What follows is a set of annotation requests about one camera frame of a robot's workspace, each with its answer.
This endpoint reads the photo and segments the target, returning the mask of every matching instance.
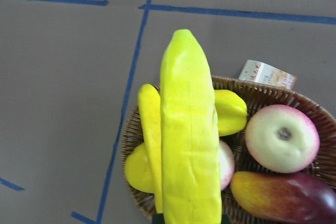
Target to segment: apple stem cavity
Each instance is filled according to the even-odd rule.
[[[290,138],[292,137],[292,134],[290,134],[287,128],[281,128],[279,130],[279,136],[283,140],[290,140]]]

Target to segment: blue tape strip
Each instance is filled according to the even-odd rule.
[[[9,181],[7,181],[7,180],[5,180],[3,178],[0,178],[0,184],[3,184],[4,186],[7,186],[7,187],[9,187],[9,188],[11,188],[13,190],[16,190],[16,191],[23,191],[24,190],[23,187],[15,185],[12,182],[9,182]]]
[[[106,6],[108,4],[107,0],[25,0],[25,1],[42,1],[42,2],[79,4],[79,5],[99,5],[99,6]]]
[[[146,6],[150,6],[151,1],[152,0],[146,0]],[[123,98],[123,104],[122,104],[122,108],[121,108],[121,116],[120,116],[120,122],[119,122],[117,137],[116,137],[116,140],[113,144],[112,157],[111,157],[111,161],[110,161],[107,173],[106,173],[106,178],[105,178],[105,182],[104,182],[104,186],[103,186],[103,192],[102,192],[100,205],[99,205],[99,209],[98,209],[97,221],[96,222],[88,222],[88,221],[91,221],[91,220],[82,216],[82,215],[80,215],[80,214],[78,214],[78,213],[76,213],[76,212],[72,212],[72,214],[71,214],[71,216],[73,216],[74,218],[76,218],[76,219],[78,219],[78,220],[80,220],[84,223],[101,224],[101,221],[102,221],[102,216],[103,216],[104,208],[105,208],[105,205],[106,205],[108,190],[109,190],[109,187],[110,187],[113,167],[114,167],[114,163],[115,163],[115,160],[116,160],[115,158],[117,156],[118,145],[119,145],[119,142],[120,142],[120,135],[121,135],[121,132],[122,132],[123,122],[124,122],[124,119],[125,119],[125,113],[126,113],[127,106],[128,106],[128,101],[129,101],[130,92],[131,92],[131,88],[132,88],[132,84],[133,84],[135,70],[137,68],[137,62],[138,62],[140,48],[141,48],[142,36],[143,36],[144,30],[145,30],[145,27],[146,27],[146,24],[147,24],[147,20],[148,20],[148,14],[149,14],[149,8],[145,7],[143,17],[142,17],[142,21],[141,21],[140,30],[139,30],[138,39],[136,41],[137,44],[135,46],[135,51],[134,51],[134,55],[133,55],[131,69],[130,69],[130,73],[129,73],[129,77],[128,77],[128,81],[127,81],[127,86],[126,86],[126,90],[125,90],[125,94],[124,94],[124,98]]]
[[[150,10],[162,10],[165,12],[182,12],[194,14],[209,14],[219,16],[244,17],[244,18],[261,18],[273,19],[292,22],[306,22],[336,25],[336,18],[310,15],[296,15],[296,14],[282,14],[282,13],[263,13],[263,12],[245,12],[242,10],[229,9],[212,9],[212,8],[198,8],[198,7],[177,7],[171,5],[143,5],[140,9],[149,8]]]

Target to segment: fruit basket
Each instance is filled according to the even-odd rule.
[[[336,189],[336,120],[323,107],[294,91],[240,81],[232,78],[213,76],[214,89],[227,89],[239,95],[247,104],[248,119],[261,108],[271,104],[285,104],[294,107],[307,115],[315,124],[320,136],[320,149],[316,159],[303,172],[319,178]],[[257,163],[249,154],[245,145],[244,130],[223,138],[230,146],[235,158],[235,171],[248,170],[261,173],[272,173]],[[122,165],[133,150],[143,142],[138,106],[125,125],[121,146]],[[149,219],[155,214],[153,194],[144,193],[131,187],[129,190],[135,203]],[[223,213],[227,213],[234,224],[267,224],[278,223],[255,218],[248,214],[235,201],[229,186],[222,191]]]

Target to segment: pink and white apple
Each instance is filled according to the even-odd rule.
[[[219,142],[219,164],[221,171],[220,188],[224,190],[233,177],[235,160],[230,147],[223,141]]]
[[[293,173],[316,157],[320,138],[314,123],[293,107],[275,104],[260,109],[246,126],[246,146],[262,166]]]

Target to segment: gray table surface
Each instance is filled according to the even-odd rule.
[[[212,74],[259,60],[336,115],[335,24],[336,0],[0,0],[0,222],[149,223],[118,132],[176,29]]]

